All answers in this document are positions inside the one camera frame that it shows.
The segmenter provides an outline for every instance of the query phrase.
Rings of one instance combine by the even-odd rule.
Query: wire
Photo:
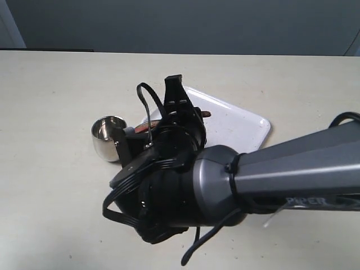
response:
[[[353,41],[350,43],[349,47],[346,49],[346,51],[343,53],[343,56],[346,56],[348,51],[351,49],[351,47],[354,45],[355,41],[357,40],[358,36],[360,35],[360,29],[357,31]]]
[[[195,239],[193,243],[195,244],[196,242],[198,242],[199,238],[200,238],[200,227],[196,227]]]
[[[227,216],[225,216],[218,224],[216,224],[209,232],[204,234],[198,241],[194,242],[192,246],[185,252],[184,256],[181,259],[181,265],[185,266],[188,261],[190,260],[193,253],[205,244],[208,240],[210,240],[214,235],[216,235],[222,227],[225,226],[226,222],[232,218],[234,215],[241,212],[241,209],[235,209],[234,211],[230,212]]]
[[[159,109],[159,112],[160,112],[162,118],[166,116],[166,111],[165,111],[164,105],[160,101],[160,98],[157,96],[155,91],[147,83],[141,83],[138,86],[136,86],[137,96],[139,97],[141,103],[144,105],[145,110],[146,110],[148,140],[149,140],[149,143],[152,143],[150,110],[149,110],[149,106],[142,94],[141,88],[145,88],[145,90],[148,91],[148,93],[152,97],[153,101],[157,105],[157,108]]]
[[[337,117],[335,117],[335,119],[331,122],[331,124],[329,125],[328,128],[336,127],[342,121],[347,120],[347,119],[352,119],[352,120],[360,123],[360,114],[358,114],[357,112],[351,112],[351,111],[343,112],[342,114],[339,114]]]

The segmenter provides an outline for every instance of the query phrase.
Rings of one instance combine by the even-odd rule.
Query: robotic arm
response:
[[[181,75],[167,77],[165,85],[164,104],[147,84],[137,87],[147,132],[113,130],[123,168],[110,182],[106,218],[134,227],[152,244],[197,227],[185,265],[223,226],[237,225],[247,214],[360,210],[360,115],[346,112],[329,129],[249,154],[224,145],[204,148],[201,110],[187,97]],[[161,112],[155,126],[142,88]],[[339,125],[345,119],[354,121]],[[121,213],[108,209],[113,202]],[[201,226],[213,229],[200,238]]]

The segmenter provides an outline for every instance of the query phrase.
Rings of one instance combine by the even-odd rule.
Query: metal cup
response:
[[[95,151],[102,159],[115,162],[119,160],[111,132],[114,127],[126,128],[124,119],[117,116],[106,116],[94,123],[91,128]]]

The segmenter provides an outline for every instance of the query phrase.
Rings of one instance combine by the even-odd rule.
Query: white table surface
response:
[[[0,52],[0,269],[181,269],[194,229],[150,245],[101,214],[119,166],[95,153],[105,115],[135,125],[139,82],[167,75],[268,118],[266,146],[360,111],[360,58]],[[359,269],[360,214],[284,211],[224,228],[185,269]]]

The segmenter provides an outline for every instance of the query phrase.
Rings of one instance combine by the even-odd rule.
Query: white plate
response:
[[[249,153],[260,148],[271,128],[267,119],[191,87],[184,89],[194,106],[211,112],[211,117],[204,118],[208,139],[205,147],[226,145],[238,153]],[[150,118],[161,119],[160,112],[153,111]]]

